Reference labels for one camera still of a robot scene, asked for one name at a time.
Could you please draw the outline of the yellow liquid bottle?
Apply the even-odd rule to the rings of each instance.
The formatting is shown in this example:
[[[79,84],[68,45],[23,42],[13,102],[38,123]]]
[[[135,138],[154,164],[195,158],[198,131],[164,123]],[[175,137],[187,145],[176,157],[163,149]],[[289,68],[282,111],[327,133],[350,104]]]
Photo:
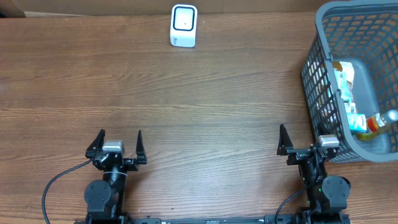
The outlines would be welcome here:
[[[365,133],[357,133],[356,137],[361,141],[370,141],[387,132],[396,121],[396,110],[376,113],[366,119],[367,131]]]

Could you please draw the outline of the brown snack packet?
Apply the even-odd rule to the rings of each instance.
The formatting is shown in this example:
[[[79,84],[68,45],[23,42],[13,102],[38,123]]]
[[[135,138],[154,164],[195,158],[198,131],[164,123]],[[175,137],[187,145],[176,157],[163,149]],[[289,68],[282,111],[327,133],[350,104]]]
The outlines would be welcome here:
[[[352,102],[352,88],[354,81],[354,67],[350,62],[333,61],[333,71],[341,91],[341,98],[345,102]]]

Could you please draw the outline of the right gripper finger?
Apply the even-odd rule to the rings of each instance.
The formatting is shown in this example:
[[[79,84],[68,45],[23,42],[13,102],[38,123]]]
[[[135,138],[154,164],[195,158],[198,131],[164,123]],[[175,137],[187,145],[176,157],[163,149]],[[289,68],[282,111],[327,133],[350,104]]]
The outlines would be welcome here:
[[[327,130],[326,126],[324,123],[319,122],[317,125],[317,131],[318,131],[318,135],[329,135],[330,132]]]
[[[292,144],[292,141],[290,140],[287,129],[284,124],[281,124],[279,128],[279,143],[277,147],[277,155],[287,156],[293,148],[294,146]]]

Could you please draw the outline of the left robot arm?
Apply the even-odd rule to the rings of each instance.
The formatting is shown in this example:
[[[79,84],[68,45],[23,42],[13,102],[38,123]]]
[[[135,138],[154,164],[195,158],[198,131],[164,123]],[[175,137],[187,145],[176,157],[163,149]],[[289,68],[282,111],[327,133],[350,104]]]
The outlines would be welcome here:
[[[137,135],[136,157],[124,157],[122,140],[105,141],[105,130],[101,130],[87,148],[85,156],[103,172],[99,180],[94,180],[85,189],[87,203],[86,223],[132,223],[128,212],[123,210],[127,173],[138,171],[147,163],[142,142],[142,133]]]

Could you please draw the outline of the teal tissue pack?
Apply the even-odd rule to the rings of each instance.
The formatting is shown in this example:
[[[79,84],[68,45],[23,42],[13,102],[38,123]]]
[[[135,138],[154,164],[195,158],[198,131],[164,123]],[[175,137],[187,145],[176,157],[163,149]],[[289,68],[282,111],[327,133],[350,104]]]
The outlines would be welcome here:
[[[367,131],[366,116],[359,113],[347,113],[349,130],[352,133],[365,133]]]

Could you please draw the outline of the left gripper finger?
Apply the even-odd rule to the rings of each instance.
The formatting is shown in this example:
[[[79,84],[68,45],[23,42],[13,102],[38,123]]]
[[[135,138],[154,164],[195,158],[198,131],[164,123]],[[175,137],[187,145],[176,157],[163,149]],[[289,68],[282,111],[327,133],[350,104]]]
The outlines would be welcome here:
[[[102,149],[103,144],[104,144],[104,137],[106,135],[106,132],[104,129],[101,129],[97,135],[97,137],[94,139],[94,141],[88,146],[85,152],[85,157],[86,158],[93,158],[95,157],[96,153]]]
[[[137,155],[136,159],[137,159],[138,164],[147,164],[147,156],[146,156],[144,144],[142,141],[141,130],[139,130],[138,135],[137,135],[136,155]]]

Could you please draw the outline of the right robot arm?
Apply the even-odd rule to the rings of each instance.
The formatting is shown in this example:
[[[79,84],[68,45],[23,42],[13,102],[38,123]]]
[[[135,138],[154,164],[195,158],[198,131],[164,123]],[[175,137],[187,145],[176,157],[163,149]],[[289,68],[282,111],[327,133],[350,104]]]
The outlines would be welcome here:
[[[274,223],[281,223],[280,211],[296,196],[305,193],[307,207],[289,215],[285,223],[349,223],[349,216],[343,214],[348,206],[351,183],[342,176],[328,175],[325,162],[336,157],[340,149],[338,138],[332,134],[321,135],[308,148],[294,148],[286,127],[279,128],[277,155],[287,156],[288,166],[298,166],[303,180],[303,189],[285,199],[274,215]]]

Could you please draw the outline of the white barcode snack packet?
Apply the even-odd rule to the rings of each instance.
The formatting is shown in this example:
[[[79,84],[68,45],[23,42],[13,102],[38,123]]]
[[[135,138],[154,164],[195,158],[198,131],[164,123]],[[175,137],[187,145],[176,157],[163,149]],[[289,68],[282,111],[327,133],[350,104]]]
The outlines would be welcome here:
[[[352,100],[344,100],[343,101],[346,113],[356,114],[358,112],[355,102]]]

